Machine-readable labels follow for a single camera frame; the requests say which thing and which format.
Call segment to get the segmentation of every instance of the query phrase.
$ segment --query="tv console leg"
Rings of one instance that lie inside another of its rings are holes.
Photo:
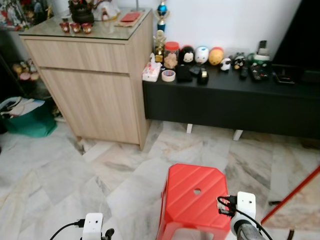
[[[188,123],[188,125],[186,126],[186,133],[187,133],[187,134],[190,134],[191,131],[192,131],[192,124],[189,124],[189,123]]]
[[[244,131],[243,130],[235,130],[234,131],[234,134],[233,134],[233,140],[234,141],[238,141],[239,138],[241,137],[241,134],[243,133]]]

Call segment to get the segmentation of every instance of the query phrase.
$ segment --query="stool handle hole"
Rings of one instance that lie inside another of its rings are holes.
[[[194,192],[195,195],[199,195],[201,193],[201,189],[200,188],[195,188],[193,190],[193,192]]]

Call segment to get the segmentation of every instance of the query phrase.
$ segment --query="glass tabletop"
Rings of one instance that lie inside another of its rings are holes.
[[[90,34],[85,34],[83,31],[81,31],[80,33],[74,33],[71,29],[70,33],[64,33],[59,25],[63,22],[63,15],[60,15],[54,16],[53,18],[50,18],[24,32],[21,32],[19,35],[128,40],[148,15],[148,13],[151,11],[151,8],[145,8],[145,11],[141,12],[142,16],[138,19],[137,23],[134,26],[129,27],[115,26],[116,22],[120,21],[127,13],[131,12],[131,8],[128,7],[121,7],[120,10],[121,13],[115,20],[95,21],[92,26],[92,32]]]

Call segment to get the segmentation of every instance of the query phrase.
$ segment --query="cabinet drawer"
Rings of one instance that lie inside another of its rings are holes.
[[[41,72],[78,137],[139,143],[129,76],[58,69]]]
[[[40,67],[128,73],[124,44],[25,40]]]

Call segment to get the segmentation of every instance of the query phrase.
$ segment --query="red cup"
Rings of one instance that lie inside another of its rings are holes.
[[[63,32],[65,32],[65,33],[69,33],[70,32],[69,22],[60,23],[60,27],[61,27]]]
[[[80,33],[81,28],[80,28],[80,24],[79,23],[71,23],[70,26],[71,26],[72,31],[75,34]]]
[[[83,23],[81,25],[81,27],[83,28],[83,31],[85,34],[90,34],[91,30],[92,30],[92,24],[91,23]]]

